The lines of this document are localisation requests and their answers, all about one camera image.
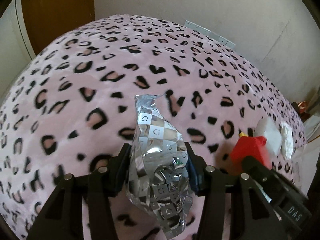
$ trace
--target silver foil bag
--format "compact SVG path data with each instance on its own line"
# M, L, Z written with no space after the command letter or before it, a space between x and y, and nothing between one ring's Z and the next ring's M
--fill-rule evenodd
M185 229L192 197L186 146L181 133L156 108L158 97L135 97L138 119L126 192L133 204L157 218L171 239Z

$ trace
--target shiny metallic packaging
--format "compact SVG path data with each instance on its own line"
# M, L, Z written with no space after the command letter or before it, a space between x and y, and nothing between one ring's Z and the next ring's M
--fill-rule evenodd
M156 108L160 96L137 95L137 127L126 192L130 201L157 218L167 239L183 232L192 205L187 149L181 133Z

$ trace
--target silver screw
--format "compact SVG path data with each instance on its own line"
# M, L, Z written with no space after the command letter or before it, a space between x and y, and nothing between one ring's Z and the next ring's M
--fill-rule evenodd
M63 178L64 178L65 180L70 180L70 179L72 179L72 177L73 177L73 175L72 175L71 173L68 173L68 174L66 174L66 175L63 176Z
M241 178L244 179L244 180L247 180L247 179L250 178L250 176L248 174L246 174L246 173L242 173L241 174Z
M205 170L211 173L211 172L214 172L215 168L213 166L208 165L206 166Z
M100 167L100 168L98 169L98 171L99 171L100 173L105 173L105 172L108 171L108 168L107 168L107 167Z

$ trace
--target crumpled plastic wrapper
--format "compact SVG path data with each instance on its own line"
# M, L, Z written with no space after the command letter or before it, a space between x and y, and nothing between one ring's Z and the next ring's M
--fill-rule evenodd
M293 154L292 128L287 122L281 122L282 146L281 154L286 160L290 160Z
M156 108L160 96L137 95L137 127L126 193L138 208L157 218L167 239L181 234L192 205L187 149L181 133Z

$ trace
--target yellow object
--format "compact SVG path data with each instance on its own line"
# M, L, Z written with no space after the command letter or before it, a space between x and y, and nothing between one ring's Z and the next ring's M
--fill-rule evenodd
M239 133L239 137L240 138L243 137L243 136L248 137L244 132Z

